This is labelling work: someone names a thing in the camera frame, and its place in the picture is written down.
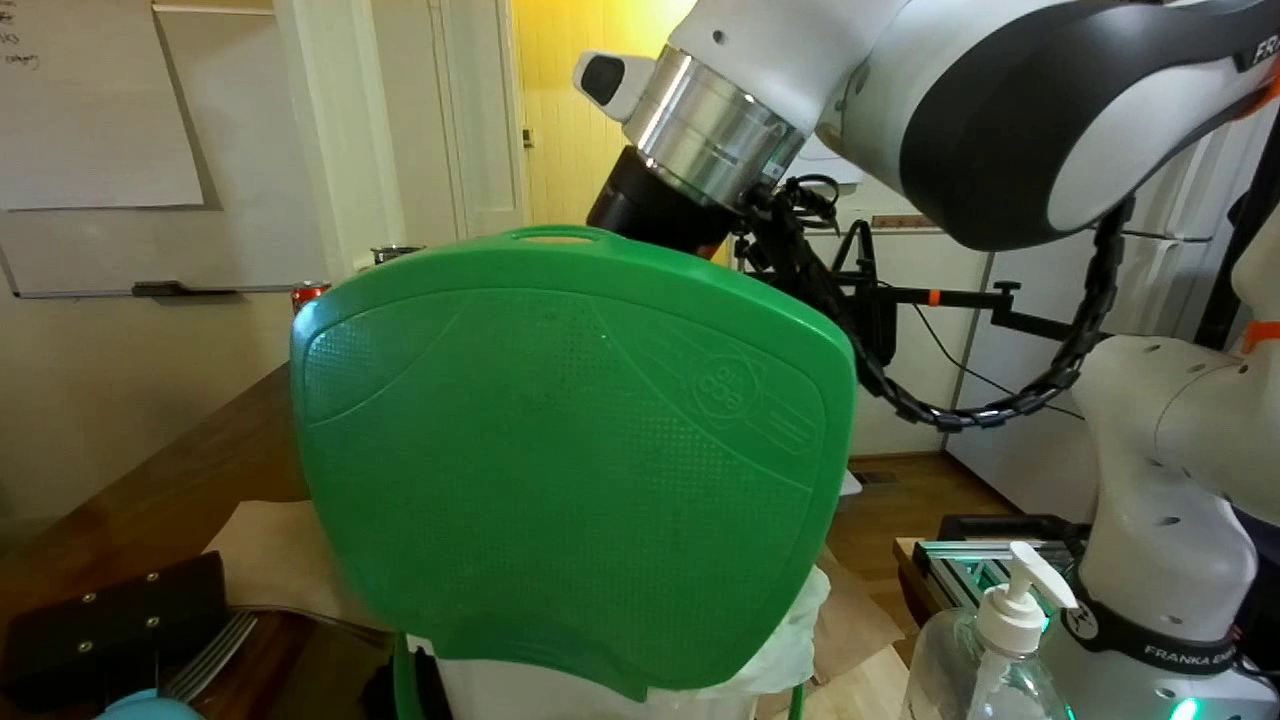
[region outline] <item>green plastic object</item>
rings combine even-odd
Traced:
[[[592,227],[421,254],[292,326],[303,479],[363,605],[630,702],[735,675],[784,620],[850,381],[807,305]]]

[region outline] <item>cable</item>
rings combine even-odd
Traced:
[[[866,352],[856,320],[856,297],[845,297],[845,284],[835,271],[816,260],[805,221],[812,208],[820,208],[824,196],[805,194],[797,179],[788,179],[781,194],[755,194],[749,201],[744,227],[751,236],[751,250],[744,254],[749,263],[769,277],[769,284],[791,291],[797,302],[820,308],[831,317],[860,369],[860,386],[888,399],[897,417],[912,425],[930,425],[941,433],[965,433],[965,430],[1000,430],[1016,417],[1030,417],[1048,410],[1065,387],[1081,381],[1082,356],[1091,343],[1099,343],[1099,326],[1108,308],[1117,305],[1117,271],[1123,260],[1123,221],[1130,215],[1130,201],[1117,205],[1110,211],[1099,215],[1097,236],[1091,236],[1091,263],[1082,271],[1082,302],[1074,305],[1073,329],[1060,342],[1057,356],[1048,369],[1026,381],[1019,394],[978,406],[978,410],[941,410],[921,397],[912,397],[902,386],[888,378],[888,369]]]
[[[923,333],[930,336],[935,352],[941,352],[947,366],[957,366],[965,378],[970,378],[970,381],[1004,394],[1004,399],[1016,397],[1008,386],[1000,386],[1000,381],[974,374],[970,366],[957,359],[957,356],[947,352],[947,343],[941,342],[941,333],[930,329],[930,320],[923,317],[921,305],[912,305],[912,314],[921,317]],[[1048,410],[1048,414],[1060,414],[1060,417],[1073,417],[1073,421],[1082,421],[1081,414],[1067,414],[1067,410],[1060,410],[1060,406],[1043,406],[1043,410]]]

